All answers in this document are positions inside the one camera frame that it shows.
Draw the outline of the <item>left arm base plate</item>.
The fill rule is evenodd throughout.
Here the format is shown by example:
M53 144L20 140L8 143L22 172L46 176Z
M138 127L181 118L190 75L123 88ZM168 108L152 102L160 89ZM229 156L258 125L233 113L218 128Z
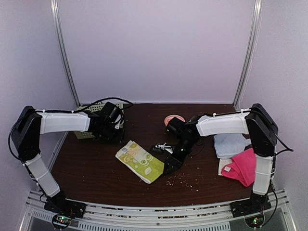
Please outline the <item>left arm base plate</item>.
M68 228L75 218L83 218L86 210L86 204L70 200L64 200L61 204L55 201L47 200L44 209L55 213L51 218L53 227L58 230Z

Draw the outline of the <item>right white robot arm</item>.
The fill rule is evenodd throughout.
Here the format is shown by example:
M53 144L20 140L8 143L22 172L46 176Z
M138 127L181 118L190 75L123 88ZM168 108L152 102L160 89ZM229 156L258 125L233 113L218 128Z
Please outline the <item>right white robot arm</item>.
M249 109L232 113L197 115L188 122L174 117L168 122L166 129L175 134L179 142L164 161L163 175L171 174L182 167L186 156L191 153L200 137L228 133L249 135L257 156L257 168L246 207L255 213L265 205L273 175L278 127L261 104L255 103Z

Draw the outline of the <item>green lemon pattern towel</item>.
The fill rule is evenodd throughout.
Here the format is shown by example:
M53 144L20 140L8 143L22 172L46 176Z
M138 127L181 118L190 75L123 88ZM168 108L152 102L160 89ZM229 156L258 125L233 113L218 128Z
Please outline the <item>green lemon pattern towel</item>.
M134 141L129 141L115 157L147 184L153 183L163 174L164 163Z

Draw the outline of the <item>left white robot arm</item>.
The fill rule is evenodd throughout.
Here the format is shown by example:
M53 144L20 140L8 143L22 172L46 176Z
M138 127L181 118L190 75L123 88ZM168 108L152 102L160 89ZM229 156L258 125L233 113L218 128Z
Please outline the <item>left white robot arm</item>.
M37 110L26 106L12 126L8 144L17 150L15 156L29 172L33 181L42 189L50 205L59 214L69 210L69 202L40 154L40 137L47 133L89 132L95 138L121 142L124 129L123 109L107 102L101 110L91 111L90 106L74 111Z

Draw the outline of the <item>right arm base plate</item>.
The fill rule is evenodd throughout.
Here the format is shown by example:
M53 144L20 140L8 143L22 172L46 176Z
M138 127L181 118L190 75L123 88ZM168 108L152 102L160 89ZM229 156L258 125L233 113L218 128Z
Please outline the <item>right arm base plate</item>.
M261 203L252 199L235 201L230 204L232 216L245 217L245 223L250 228L261 228L265 223L264 211L271 208L270 202Z

